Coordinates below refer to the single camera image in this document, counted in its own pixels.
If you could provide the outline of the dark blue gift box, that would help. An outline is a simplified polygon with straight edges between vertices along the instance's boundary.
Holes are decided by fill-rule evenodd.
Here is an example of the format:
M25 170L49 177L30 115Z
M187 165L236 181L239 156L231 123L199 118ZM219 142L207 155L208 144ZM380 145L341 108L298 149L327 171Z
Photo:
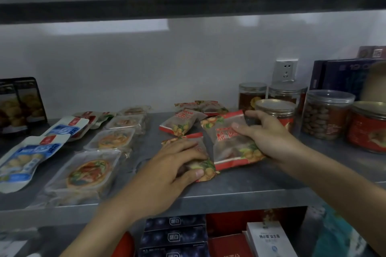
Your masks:
M309 90L337 90L360 99L370 67L383 59L316 60L313 64Z

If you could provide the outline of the tan paper bag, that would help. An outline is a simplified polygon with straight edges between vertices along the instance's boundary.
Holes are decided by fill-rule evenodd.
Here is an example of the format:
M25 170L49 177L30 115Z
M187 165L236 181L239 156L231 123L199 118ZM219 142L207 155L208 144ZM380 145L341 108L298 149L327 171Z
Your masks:
M370 66L360 93L360 100L386 103L386 60Z

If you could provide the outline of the white product box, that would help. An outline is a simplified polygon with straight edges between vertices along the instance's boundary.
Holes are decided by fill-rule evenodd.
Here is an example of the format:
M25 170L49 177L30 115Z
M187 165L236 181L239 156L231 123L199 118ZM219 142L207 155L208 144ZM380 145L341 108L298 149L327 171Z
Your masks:
M248 222L247 236L256 257L297 257L279 221Z

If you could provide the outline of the red round packet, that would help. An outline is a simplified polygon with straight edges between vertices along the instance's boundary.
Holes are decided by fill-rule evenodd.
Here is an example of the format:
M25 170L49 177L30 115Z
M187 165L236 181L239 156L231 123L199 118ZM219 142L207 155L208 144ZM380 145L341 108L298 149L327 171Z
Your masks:
M129 232L125 232L114 249L111 257L134 257L135 244L133 236Z

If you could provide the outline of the large red label jar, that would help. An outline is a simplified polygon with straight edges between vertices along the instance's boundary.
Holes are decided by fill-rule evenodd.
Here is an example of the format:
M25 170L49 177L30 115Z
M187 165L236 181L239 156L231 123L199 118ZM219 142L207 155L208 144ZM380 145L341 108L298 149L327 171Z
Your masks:
M346 140L369 152L386 154L386 103L354 102L350 110Z

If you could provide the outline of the red box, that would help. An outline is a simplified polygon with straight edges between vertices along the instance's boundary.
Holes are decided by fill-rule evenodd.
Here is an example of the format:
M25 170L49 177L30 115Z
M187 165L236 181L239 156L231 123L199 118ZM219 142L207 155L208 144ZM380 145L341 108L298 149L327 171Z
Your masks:
M244 234L211 238L208 246L211 257L255 257Z
M269 210L248 210L206 214L206 228L210 237L240 234L248 222L260 222Z

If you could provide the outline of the blue white snack packet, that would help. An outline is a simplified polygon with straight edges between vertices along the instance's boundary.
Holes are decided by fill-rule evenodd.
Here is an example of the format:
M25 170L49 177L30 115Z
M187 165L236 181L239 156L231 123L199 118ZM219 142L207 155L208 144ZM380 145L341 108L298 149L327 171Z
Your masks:
M0 193L13 193L27 186L36 168L69 138L69 134L29 136L10 149L0 158Z
M74 116L63 117L48 128L42 135L40 144L66 143L69 138L89 123L89 119Z

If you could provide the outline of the red white snack packet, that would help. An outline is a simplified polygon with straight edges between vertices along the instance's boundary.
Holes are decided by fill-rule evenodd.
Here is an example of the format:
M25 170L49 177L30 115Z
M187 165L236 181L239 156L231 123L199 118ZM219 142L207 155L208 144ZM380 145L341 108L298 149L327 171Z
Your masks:
M73 136L71 136L69 141L75 141L75 140L81 139L85 135L85 133L87 133L88 130L96 124L96 122L102 115L103 115L102 112L94 112L94 111L74 113L73 114L74 117L85 118L85 119L88 119L89 122L80 131L78 131Z

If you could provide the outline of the large clear pastry packet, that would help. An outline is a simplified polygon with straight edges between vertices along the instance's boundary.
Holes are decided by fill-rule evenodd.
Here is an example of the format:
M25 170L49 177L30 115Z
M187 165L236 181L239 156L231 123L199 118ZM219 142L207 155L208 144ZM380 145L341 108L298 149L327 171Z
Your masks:
M100 201L110 191L124 156L118 149L94 149L75 154L27 208L74 206Z

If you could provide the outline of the person's right hand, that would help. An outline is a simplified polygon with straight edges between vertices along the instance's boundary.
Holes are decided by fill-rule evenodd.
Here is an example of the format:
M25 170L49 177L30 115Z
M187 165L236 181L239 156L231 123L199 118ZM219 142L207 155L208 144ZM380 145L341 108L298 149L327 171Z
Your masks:
M306 147L277 118L260 110L246 111L246 115L259 119L258 140L254 142L279 167L289 167L304 154Z

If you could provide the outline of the dark blue starry box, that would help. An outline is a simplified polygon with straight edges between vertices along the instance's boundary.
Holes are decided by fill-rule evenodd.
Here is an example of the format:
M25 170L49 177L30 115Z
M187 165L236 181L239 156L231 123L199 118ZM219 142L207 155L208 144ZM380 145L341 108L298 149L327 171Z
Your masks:
M152 249L141 249L137 257L211 257L206 242L201 244L183 244Z
M207 241L208 234L205 226L190 226L144 232L139 248L153 249L186 244L201 244Z
M205 226L206 215L183 215L148 218L144 227L145 232L157 230L179 229L191 226Z

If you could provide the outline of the clear jar of nuts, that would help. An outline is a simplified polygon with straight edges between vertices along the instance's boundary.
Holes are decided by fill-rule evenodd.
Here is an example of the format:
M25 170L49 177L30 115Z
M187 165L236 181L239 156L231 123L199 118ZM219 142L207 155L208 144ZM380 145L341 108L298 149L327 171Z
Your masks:
M354 94L338 90L308 91L301 131L317 139L337 139L347 124L354 101Z

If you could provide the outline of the person's left forearm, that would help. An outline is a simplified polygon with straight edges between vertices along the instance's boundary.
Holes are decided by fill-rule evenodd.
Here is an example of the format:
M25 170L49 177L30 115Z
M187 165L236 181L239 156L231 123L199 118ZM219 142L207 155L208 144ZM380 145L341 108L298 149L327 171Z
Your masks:
M144 202L108 201L98 210L60 257L103 257L111 255L123 234L136 221L161 213Z

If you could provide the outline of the white packets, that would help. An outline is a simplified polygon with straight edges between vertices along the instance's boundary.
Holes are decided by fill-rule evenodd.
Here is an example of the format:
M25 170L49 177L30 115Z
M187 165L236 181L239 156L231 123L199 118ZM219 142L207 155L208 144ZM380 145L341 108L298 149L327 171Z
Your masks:
M38 228L0 230L0 257L28 257L39 249Z

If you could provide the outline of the clear jar with silver lid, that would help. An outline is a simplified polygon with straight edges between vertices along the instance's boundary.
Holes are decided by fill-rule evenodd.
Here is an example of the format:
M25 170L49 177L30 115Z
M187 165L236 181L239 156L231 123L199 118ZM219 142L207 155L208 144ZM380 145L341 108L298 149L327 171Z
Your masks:
M297 113L303 112L308 86L305 84L286 81L275 82L268 87L268 99L278 99L292 102L296 105Z

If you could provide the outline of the red clear snack packet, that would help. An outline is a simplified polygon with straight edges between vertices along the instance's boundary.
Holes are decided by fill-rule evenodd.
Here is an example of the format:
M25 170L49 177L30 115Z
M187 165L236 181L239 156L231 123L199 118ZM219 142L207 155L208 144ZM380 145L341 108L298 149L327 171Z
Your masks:
M216 170L216 167L213 163L213 161L209 157L209 153L207 152L207 149L205 147L205 143L203 140L203 133L193 133L188 134L186 136L178 136L174 138L170 138L167 140L164 140L161 142L162 146L166 146L172 142L181 140L183 138L187 138L189 141L196 142L196 145L194 148L202 153L205 153L207 156L206 160L192 160L190 162L185 163L183 166L180 167L177 175L181 176L183 173L193 170L193 169L200 169L204 171L204 175L197 180L197 182L206 182L211 180L213 177L217 176L220 172Z
M177 137L184 136L197 121L201 121L207 117L208 116L202 112L185 108L161 123L159 130Z
M266 156L255 142L237 133L232 124L247 125L243 110L201 120L201 127L214 144L214 165L217 171L259 162Z
M196 102L175 103L175 113L182 112L185 109L200 112L199 105Z
M212 100L196 100L198 109L200 112L206 114L208 117L214 117L229 113L229 110L225 108L218 101Z

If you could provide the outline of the black snack bag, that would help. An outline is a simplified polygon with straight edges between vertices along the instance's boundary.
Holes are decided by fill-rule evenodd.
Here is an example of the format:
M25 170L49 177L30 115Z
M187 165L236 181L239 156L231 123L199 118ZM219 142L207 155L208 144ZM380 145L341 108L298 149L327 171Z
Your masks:
M26 117L14 85L0 80L0 136L14 137L26 134L27 130Z
M15 78L13 85L27 123L29 125L47 123L46 111L36 79L34 77Z

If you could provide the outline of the clear jar with dark contents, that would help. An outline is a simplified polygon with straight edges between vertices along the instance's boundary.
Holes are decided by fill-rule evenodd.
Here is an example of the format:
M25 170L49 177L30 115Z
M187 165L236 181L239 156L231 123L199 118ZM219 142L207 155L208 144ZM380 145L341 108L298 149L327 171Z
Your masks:
M258 100L266 98L267 84L260 82L245 82L239 84L239 103L238 109L255 110Z

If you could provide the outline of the gold lid red label jar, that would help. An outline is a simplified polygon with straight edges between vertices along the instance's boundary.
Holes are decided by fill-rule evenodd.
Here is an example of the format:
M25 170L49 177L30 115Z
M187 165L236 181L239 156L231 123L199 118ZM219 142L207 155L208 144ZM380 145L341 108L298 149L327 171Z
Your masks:
M292 133L297 110L295 103L279 99L261 99L255 102L254 107L255 110L277 118L286 130Z

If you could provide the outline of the person's right forearm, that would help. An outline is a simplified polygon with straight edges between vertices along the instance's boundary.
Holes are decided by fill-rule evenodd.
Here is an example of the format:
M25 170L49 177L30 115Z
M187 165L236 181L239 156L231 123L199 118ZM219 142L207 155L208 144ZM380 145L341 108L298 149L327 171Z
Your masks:
M283 171L309 186L386 257L385 189L303 144L277 161Z

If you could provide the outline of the green white snack packet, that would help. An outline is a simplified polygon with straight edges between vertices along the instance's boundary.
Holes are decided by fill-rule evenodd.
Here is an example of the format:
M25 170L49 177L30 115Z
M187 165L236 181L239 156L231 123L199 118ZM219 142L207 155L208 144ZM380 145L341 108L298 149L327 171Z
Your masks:
M101 115L98 117L97 121L93 124L90 129L99 129L103 123L105 123L107 120L113 118L116 116L116 112L103 112Z

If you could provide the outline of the pale patterned box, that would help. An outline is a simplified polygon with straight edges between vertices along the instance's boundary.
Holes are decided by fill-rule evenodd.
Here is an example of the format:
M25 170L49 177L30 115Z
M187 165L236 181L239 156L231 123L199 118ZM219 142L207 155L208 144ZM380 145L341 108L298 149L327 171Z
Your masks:
M386 59L386 45L385 46L360 46L356 58Z

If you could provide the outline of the person's left hand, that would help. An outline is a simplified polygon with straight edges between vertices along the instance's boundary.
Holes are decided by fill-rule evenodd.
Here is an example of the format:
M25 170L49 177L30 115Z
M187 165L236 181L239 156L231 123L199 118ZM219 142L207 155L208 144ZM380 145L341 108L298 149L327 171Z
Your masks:
M194 141L181 139L162 147L122 191L124 199L152 204L157 210L166 211L185 189L178 188L180 167L192 160L207 159L195 145Z

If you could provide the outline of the teal packet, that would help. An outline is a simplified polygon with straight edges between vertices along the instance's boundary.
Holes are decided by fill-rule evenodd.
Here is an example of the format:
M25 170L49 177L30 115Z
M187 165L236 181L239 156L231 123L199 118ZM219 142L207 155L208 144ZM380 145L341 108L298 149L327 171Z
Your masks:
M363 257L367 242L331 206L323 205L322 228L311 257Z

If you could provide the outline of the white wall socket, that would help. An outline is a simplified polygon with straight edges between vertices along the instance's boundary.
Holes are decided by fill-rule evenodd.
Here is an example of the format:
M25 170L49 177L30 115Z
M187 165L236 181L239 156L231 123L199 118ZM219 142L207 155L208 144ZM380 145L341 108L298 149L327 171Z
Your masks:
M274 64L272 83L294 82L298 59L277 59Z

